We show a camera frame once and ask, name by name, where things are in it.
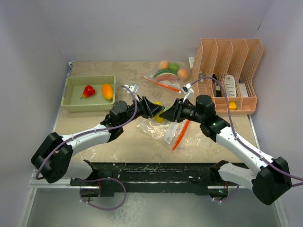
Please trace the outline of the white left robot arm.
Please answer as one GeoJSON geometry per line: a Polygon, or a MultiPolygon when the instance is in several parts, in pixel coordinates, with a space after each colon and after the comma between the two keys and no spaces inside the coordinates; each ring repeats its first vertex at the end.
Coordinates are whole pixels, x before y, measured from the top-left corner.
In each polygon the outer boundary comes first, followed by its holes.
{"type": "Polygon", "coordinates": [[[164,106],[150,102],[147,97],[137,97],[132,105],[116,101],[105,119],[97,126],[71,135],[50,133],[31,158],[38,170],[37,179],[54,183],[71,172],[71,158],[98,144],[109,143],[123,133],[123,126],[138,117],[153,118],[164,106]]]}

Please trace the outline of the red fake strawberry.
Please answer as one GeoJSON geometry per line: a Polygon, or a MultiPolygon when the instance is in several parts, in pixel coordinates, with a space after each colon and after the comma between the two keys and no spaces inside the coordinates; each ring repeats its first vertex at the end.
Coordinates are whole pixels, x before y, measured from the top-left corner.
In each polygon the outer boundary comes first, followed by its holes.
{"type": "Polygon", "coordinates": [[[93,96],[95,94],[95,92],[96,91],[95,91],[94,87],[92,87],[91,85],[87,85],[82,92],[81,98],[89,98],[89,97],[93,96]]]}

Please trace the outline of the clear zip bag orange seal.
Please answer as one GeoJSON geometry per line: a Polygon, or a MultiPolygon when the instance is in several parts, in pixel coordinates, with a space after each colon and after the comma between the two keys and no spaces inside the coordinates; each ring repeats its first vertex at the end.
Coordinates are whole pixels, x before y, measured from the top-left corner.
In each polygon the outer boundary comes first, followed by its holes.
{"type": "Polygon", "coordinates": [[[190,121],[186,120],[181,123],[161,122],[153,119],[143,119],[137,124],[137,128],[151,136],[156,142],[161,142],[175,151],[181,143],[190,121]]]}

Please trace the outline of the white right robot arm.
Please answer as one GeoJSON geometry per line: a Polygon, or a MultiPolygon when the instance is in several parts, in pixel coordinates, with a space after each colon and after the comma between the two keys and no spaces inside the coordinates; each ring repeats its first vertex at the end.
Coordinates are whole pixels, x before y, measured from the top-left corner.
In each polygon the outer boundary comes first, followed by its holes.
{"type": "Polygon", "coordinates": [[[190,120],[200,124],[202,133],[237,156],[245,168],[228,161],[211,167],[210,178],[216,185],[232,182],[253,191],[264,204],[270,205],[292,187],[289,166],[282,157],[274,159],[240,136],[232,125],[218,116],[211,97],[199,95],[196,103],[176,99],[171,108],[160,114],[170,122],[190,120]]]}

